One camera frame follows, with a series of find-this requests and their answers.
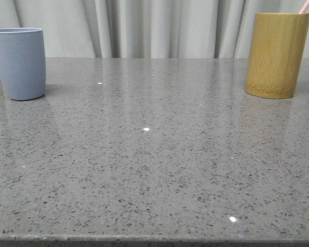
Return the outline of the bamboo wooden cup holder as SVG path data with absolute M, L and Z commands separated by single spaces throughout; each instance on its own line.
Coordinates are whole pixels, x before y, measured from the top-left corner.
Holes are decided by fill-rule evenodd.
M 309 13 L 256 13 L 245 82 L 246 93 L 288 99 L 295 93 Z

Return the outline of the blue plastic cup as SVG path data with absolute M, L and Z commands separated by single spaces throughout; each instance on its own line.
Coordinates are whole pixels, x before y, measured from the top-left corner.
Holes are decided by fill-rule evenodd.
M 41 28 L 0 29 L 0 80 L 12 100 L 45 94 L 46 62 Z

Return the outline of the pink chopstick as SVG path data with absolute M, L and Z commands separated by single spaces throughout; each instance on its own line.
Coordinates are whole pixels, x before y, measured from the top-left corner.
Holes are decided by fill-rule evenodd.
M 309 8 L 309 0 L 306 0 L 298 13 L 305 14 L 308 8 Z

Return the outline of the grey curtain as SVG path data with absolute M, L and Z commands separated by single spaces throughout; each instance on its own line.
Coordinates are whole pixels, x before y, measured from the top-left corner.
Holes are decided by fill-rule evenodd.
M 247 58 L 258 12 L 303 1 L 0 1 L 0 28 L 44 32 L 48 57 Z

